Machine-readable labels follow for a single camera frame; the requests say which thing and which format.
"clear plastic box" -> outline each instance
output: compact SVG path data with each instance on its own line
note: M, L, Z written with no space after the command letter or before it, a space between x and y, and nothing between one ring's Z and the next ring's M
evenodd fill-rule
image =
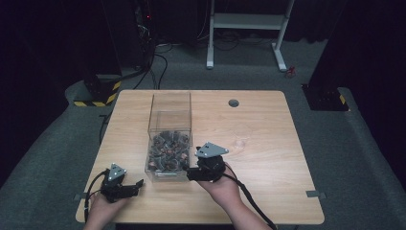
M146 174L153 182L187 181L192 146L191 93L155 93L148 126Z

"white shelf frame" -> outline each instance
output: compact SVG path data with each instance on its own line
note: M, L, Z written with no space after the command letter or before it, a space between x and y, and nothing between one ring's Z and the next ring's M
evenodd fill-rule
M206 67L208 69L214 68L214 28L273 30L280 32L277 42L272 43L271 49L275 54L280 71L285 72L287 68L282 57L281 45L294 3L295 0L289 0L286 12L283 15L268 15L214 13L214 0L212 0Z

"black cable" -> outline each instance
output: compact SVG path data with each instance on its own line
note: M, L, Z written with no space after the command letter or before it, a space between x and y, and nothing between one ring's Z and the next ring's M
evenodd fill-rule
M99 131L99 145L102 144L102 130L103 130L105 125L108 125L108 120L110 119L110 116L111 116L112 113L113 113L113 111L111 111L107 115L100 115L99 116L99 117L103 117L102 123L101 123L101 130Z
M157 87L157 89L161 89L161 81L162 81L162 78L163 78L165 72L167 71L167 68L168 68L168 61L167 61L167 59L166 59L165 57L163 57L163 56L160 56L160 55L155 55L155 56L157 56L157 57L159 57L159 58L162 58L162 59L165 61L165 68L164 68L164 71L162 71L161 77L159 77L159 80L158 80L158 87Z
M157 89L158 85L156 84L155 74L153 73L152 68L149 69L149 73L152 76L153 89Z
M241 181L237 180L236 178L223 173L223 176L230 178L231 180L235 181L236 184L239 186L239 188L241 188L241 190L244 192L245 196L247 197L248 201L250 201L250 204L254 207L254 209L257 211L257 213L268 223L268 225L273 229L273 230L278 230L277 226L275 225L275 223L269 218L267 217L262 210L260 209L260 207L257 205L257 203L254 201L253 197L251 196L250 192L247 190L247 188L245 187L244 184L241 183Z
M102 175L107 175L108 170L100 172L96 177L93 179L92 183L90 183L89 189L87 189L86 199L84 200L84 221L87 222L87 218L89 217L89 199L90 199L90 191L92 190L93 185L95 184L96 180L99 179Z
M143 79L146 77L146 75L149 73L149 71L146 71L144 74L143 74L143 77L140 79L140 81L138 81L138 83L134 86L134 88L132 88L132 89L136 89L140 84L141 84L141 82L143 81Z

